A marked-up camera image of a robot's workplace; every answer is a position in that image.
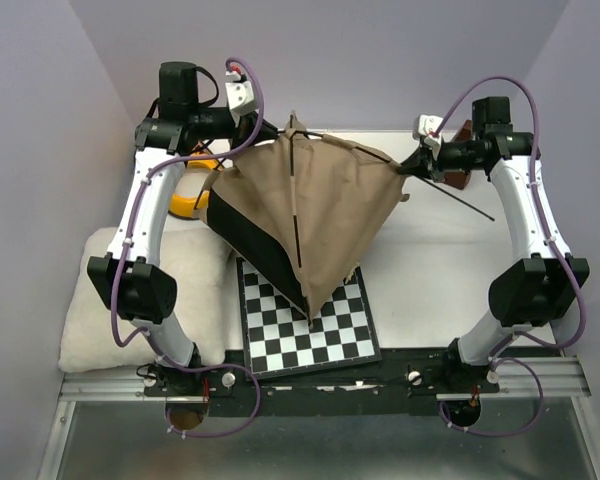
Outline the beige fabric pet tent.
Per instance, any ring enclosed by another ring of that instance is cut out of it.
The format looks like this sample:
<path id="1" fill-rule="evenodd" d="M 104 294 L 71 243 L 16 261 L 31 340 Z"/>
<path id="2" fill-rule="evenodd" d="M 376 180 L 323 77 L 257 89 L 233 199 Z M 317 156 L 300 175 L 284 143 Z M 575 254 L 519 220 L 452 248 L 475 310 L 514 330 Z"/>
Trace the beige fabric pet tent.
<path id="1" fill-rule="evenodd" d="M 299 235 L 312 320 L 352 274 L 395 207 L 407 179 L 384 152 L 329 134 L 294 138 Z M 288 123 L 273 142 L 237 155 L 204 183 L 201 218 L 289 303 L 304 306 L 291 207 Z"/>

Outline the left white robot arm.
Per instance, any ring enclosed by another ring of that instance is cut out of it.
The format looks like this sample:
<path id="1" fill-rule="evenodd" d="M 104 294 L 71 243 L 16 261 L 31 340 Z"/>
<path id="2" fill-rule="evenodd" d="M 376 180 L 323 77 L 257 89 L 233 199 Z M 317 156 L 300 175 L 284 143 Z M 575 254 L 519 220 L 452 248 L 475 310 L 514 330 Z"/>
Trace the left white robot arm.
<path id="1" fill-rule="evenodd" d="M 171 198 L 194 151 L 205 143 L 228 141 L 229 150 L 219 157 L 229 159 L 277 135 L 264 119 L 259 80 L 244 60 L 228 58 L 224 80 L 214 84 L 211 99 L 201 100 L 198 77 L 209 74 L 191 62 L 161 64 L 158 95 L 134 132 L 134 175 L 120 224 L 106 253 L 87 262 L 116 346 L 144 337 L 181 395 L 200 387 L 206 369 L 175 314 L 177 282 L 160 267 Z"/>

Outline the brown wooden metronome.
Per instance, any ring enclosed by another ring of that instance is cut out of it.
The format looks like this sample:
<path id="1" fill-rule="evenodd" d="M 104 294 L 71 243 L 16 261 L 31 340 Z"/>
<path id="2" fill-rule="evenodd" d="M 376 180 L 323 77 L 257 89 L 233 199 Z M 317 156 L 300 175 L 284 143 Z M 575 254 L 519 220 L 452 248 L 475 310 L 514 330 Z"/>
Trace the brown wooden metronome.
<path id="1" fill-rule="evenodd" d="M 471 171 L 467 169 L 467 150 L 464 144 L 472 139 L 472 121 L 464 121 L 452 138 L 453 143 L 459 143 L 449 153 L 449 158 L 443 162 L 444 184 L 457 190 L 464 190 L 470 179 Z"/>

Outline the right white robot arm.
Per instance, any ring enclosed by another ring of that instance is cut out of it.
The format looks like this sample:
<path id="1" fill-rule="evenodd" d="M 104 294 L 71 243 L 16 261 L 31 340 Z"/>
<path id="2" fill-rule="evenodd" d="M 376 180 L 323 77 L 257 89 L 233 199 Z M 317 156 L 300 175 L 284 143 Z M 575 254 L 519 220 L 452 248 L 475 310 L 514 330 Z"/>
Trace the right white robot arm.
<path id="1" fill-rule="evenodd" d="M 488 290 L 488 310 L 475 326 L 447 348 L 440 379 L 460 392 L 476 380 L 475 367 L 490 364 L 519 337 L 564 317 L 590 274 L 561 236 L 542 184 L 541 162 L 533 152 L 534 135 L 515 130 L 506 97 L 472 104 L 471 136 L 443 140 L 439 116 L 419 115 L 412 136 L 418 148 L 400 172 L 440 181 L 449 172 L 481 170 L 495 187 L 512 244 L 512 264 Z"/>

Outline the white fluffy cushion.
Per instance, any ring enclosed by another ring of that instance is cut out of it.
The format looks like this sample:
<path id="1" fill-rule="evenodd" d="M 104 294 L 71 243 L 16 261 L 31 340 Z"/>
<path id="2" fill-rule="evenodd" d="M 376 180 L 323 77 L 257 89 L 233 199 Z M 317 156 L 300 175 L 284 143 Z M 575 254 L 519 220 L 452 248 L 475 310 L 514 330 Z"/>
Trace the white fluffy cushion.
<path id="1" fill-rule="evenodd" d="M 124 349 L 115 344 L 110 312 L 86 272 L 89 258 L 105 254 L 115 232 L 114 227 L 99 229 L 86 241 L 61 339 L 58 365 L 66 373 L 141 365 L 154 358 L 139 337 Z M 178 287 L 175 314 L 205 366 L 223 363 L 229 345 L 221 300 L 229 254 L 224 240 L 207 228 L 162 236 L 160 268 Z"/>

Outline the black tent pole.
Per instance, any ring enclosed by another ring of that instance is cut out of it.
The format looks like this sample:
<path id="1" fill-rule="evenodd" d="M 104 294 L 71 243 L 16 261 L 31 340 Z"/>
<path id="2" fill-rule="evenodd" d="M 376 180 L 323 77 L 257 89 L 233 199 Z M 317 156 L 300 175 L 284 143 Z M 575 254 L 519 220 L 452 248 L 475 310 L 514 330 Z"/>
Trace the black tent pole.
<path id="1" fill-rule="evenodd" d="M 294 225 L 294 239 L 295 239 L 295 247 L 296 247 L 296 259 L 298 264 L 299 271 L 299 283 L 301 286 L 301 293 L 303 296 L 304 306 L 302 307 L 302 312 L 305 314 L 306 320 L 308 322 L 309 328 L 313 327 L 313 320 L 310 311 L 310 302 L 307 297 L 306 290 L 306 279 L 303 271 L 303 261 L 302 261 L 302 249 L 299 235 L 299 223 L 298 223 L 298 209 L 297 209 L 297 192 L 296 192 L 296 175 L 295 175 L 295 157 L 294 157 L 294 138 L 298 133 L 298 128 L 295 126 L 296 121 L 296 113 L 294 110 L 291 111 L 289 115 L 288 128 L 292 130 L 292 133 L 289 135 L 289 162 L 290 162 L 290 191 L 291 191 L 291 207 L 292 207 L 292 218 Z"/>
<path id="2" fill-rule="evenodd" d="M 305 136 L 313 136 L 313 137 L 317 137 L 317 138 L 323 138 L 325 136 L 325 134 L 323 133 L 319 133 L 317 131 L 306 131 L 304 133 Z M 416 180 L 420 181 L 421 183 L 427 185 L 429 188 L 433 188 L 434 190 L 436 190 L 439 193 L 444 194 L 445 196 L 453 199 L 456 202 L 459 202 L 461 205 L 463 205 L 464 207 L 467 207 L 469 209 L 471 209 L 473 212 L 481 215 L 482 217 L 488 219 L 491 222 L 495 222 L 496 218 L 494 218 L 493 216 L 489 215 L 488 213 L 486 213 L 485 211 L 479 209 L 478 207 L 476 207 L 475 205 L 472 205 L 471 203 L 461 199 L 460 197 L 452 194 L 451 192 L 443 189 L 440 186 L 437 186 L 436 184 L 434 184 L 432 181 L 420 178 L 420 177 L 414 177 Z"/>

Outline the yellow double bowl holder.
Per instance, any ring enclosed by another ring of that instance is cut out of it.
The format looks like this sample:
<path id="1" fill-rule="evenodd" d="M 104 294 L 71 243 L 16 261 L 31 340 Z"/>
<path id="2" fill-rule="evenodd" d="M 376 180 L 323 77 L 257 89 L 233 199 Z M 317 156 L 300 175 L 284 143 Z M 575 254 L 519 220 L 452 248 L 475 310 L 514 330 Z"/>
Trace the yellow double bowl holder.
<path id="1" fill-rule="evenodd" d="M 211 155 L 212 141 L 198 142 L 191 155 L 195 160 L 187 163 L 184 175 L 179 180 L 171 197 L 168 213 L 180 220 L 197 220 L 208 204 L 209 191 L 204 187 L 207 177 L 225 169 L 223 158 L 200 160 L 200 156 Z"/>

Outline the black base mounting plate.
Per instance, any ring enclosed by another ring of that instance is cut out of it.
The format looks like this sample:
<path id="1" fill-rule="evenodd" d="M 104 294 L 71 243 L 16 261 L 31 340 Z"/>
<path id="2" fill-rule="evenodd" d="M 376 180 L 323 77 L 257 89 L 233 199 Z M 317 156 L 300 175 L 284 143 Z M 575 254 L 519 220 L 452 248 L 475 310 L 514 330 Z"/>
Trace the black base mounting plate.
<path id="1" fill-rule="evenodd" d="M 438 401 L 467 402 L 497 393 L 486 367 L 447 367 L 442 348 L 383 349 L 368 364 L 261 379 L 260 416 L 327 417 L 437 413 Z M 247 417 L 256 404 L 251 379 L 234 367 L 187 374 L 147 368 L 144 395 L 169 406 L 207 407 L 213 417 Z"/>

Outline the black white chessboard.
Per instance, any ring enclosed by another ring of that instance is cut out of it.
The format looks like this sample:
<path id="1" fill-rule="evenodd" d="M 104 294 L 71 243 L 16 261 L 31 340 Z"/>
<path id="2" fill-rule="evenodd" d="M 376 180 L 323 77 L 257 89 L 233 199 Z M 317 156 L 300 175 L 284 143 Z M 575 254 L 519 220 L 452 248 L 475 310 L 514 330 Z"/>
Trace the black white chessboard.
<path id="1" fill-rule="evenodd" d="M 381 349 L 356 268 L 313 320 L 293 307 L 250 263 L 236 260 L 243 352 L 258 379 L 377 362 Z"/>

